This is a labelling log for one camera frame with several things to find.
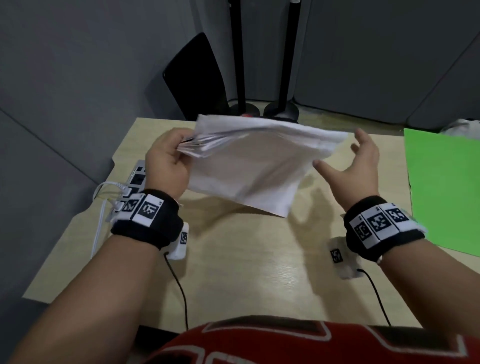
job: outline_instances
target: wooden table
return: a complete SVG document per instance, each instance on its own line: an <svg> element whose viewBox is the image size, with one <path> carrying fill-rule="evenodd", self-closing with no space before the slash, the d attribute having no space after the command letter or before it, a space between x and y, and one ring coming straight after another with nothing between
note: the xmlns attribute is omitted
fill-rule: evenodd
<svg viewBox="0 0 480 364"><path fill-rule="evenodd" d="M138 118L115 152L109 181L125 182L157 136L190 121ZM381 159L380 194L411 211L403 137L372 135ZM344 169L353 153L353 135L327 160ZM106 187L100 197L115 196ZM288 218L191 191L180 199L180 216L190 224L187 257L172 266L185 291L190 327L240 315L279 315L361 324L385 324L367 278L341 280L326 242L344 236L343 210L314 169L295 195ZM24 294L50 303L88 263L101 200L75 216ZM110 227L104 224L102 237ZM480 271L480 258L446 250ZM372 262L363 260L393 325L419 326L400 295ZM160 257L141 323L184 331L180 290Z"/></svg>

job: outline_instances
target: black wristband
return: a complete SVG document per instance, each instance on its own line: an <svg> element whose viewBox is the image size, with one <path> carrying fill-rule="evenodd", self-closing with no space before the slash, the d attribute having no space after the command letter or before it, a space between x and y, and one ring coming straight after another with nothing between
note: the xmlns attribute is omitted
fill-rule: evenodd
<svg viewBox="0 0 480 364"><path fill-rule="evenodd" d="M373 262L377 262L378 259L383 254L385 254L395 246L404 245L412 241L425 238L425 235L423 234L423 232L417 229L412 229L408 231L398 231L398 233L396 233L395 235L390 236L386 239L380 239L378 243L374 244L373 246L369 246L369 248L367 248L363 240L360 239L359 234L365 240L365 238L368 237L369 234L370 235L376 234L374 229L367 226L368 222L365 221L365 219L363 219L364 220L363 224L365 228L364 231L361 231L362 229L360 229L356 232L350 223L359 214L365 212L366 210L374 206L385 204L385 203L386 201L380 196L366 197L363 200L357 202L354 206L352 206L350 210L347 211L347 213L343 218L345 229L347 229L346 238L347 238L348 248L351 251L360 255L362 258L371 260ZM379 214L382 214L382 218L384 218L387 221L387 224L389 226L391 225L396 226L395 222L391 220L391 218L389 218L383 211L380 211Z"/></svg>
<svg viewBox="0 0 480 364"><path fill-rule="evenodd" d="M160 199L160 202L157 205L150 203L148 195ZM177 201L165 192L152 189L144 190L138 196L143 196L143 198L136 204L130 219L117 220L111 233L150 243L158 249L175 241L183 228L183 220L178 216ZM143 221L141 223L132 221L135 214L148 221L149 226L143 225Z"/></svg>

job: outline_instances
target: wristband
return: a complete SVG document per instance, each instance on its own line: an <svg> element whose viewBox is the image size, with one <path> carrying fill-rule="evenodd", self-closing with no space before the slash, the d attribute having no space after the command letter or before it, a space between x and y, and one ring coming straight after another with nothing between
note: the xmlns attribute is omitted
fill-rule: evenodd
<svg viewBox="0 0 480 364"><path fill-rule="evenodd" d="M174 242L183 228L179 205L162 191L147 189L130 195L116 215L112 234L123 235L161 249Z"/></svg>
<svg viewBox="0 0 480 364"><path fill-rule="evenodd" d="M395 246L425 238L417 222L380 196L357 202L343 221L348 248L373 262L379 263L382 255Z"/></svg>

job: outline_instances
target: black cable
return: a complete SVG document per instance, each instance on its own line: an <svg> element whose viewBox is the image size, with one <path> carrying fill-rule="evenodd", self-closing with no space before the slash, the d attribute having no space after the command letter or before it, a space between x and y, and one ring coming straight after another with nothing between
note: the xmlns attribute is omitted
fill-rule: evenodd
<svg viewBox="0 0 480 364"><path fill-rule="evenodd" d="M388 319L388 316L387 316L387 314L386 314L386 312L385 312L385 309L384 309L384 305L382 305L382 300L380 299L380 296L378 295L377 289L375 288L375 285L373 284L373 280L370 278L370 276L368 275L368 273L365 272L363 269L358 268L357 271L358 271L358 272L365 273L365 275L366 275L366 276L368 277L368 279L370 280L370 283L372 284L373 290L375 291L375 294L377 295L377 299L378 299L378 303L380 304L380 308L382 309L382 312L384 313L385 320L387 320L388 325L391 326L392 324L390 323L390 320Z"/></svg>
<svg viewBox="0 0 480 364"><path fill-rule="evenodd" d="M170 265L170 262L168 261L167 259L167 254L168 252L165 252L163 254L163 257L165 258L165 262L167 263L167 266L168 268L170 269L170 272L172 272L172 275L173 275L173 278L175 278L175 280L177 281L177 284L179 285L180 287L180 291L181 291L181 295L183 296L183 304L185 305L185 327L188 331L188 314L187 314L187 299L185 298L185 293L183 292L183 288L181 287L181 284L180 284L180 281L179 279L177 278L177 275L175 274L175 272L173 271L173 268L172 266Z"/></svg>

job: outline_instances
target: hand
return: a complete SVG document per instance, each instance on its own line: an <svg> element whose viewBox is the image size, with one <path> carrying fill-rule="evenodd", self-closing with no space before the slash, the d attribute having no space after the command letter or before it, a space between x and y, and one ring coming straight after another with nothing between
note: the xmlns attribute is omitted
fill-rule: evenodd
<svg viewBox="0 0 480 364"><path fill-rule="evenodd" d="M350 146L355 158L343 172L322 160L313 161L313 167L328 182L335 200L345 212L360 200L378 195L378 147L362 129L355 131L355 139L360 146L355 143Z"/></svg>
<svg viewBox="0 0 480 364"><path fill-rule="evenodd" d="M180 142L193 134L192 129L173 128L154 141L145 156L145 189L152 188L178 200L190 178L192 157L177 150Z"/></svg>

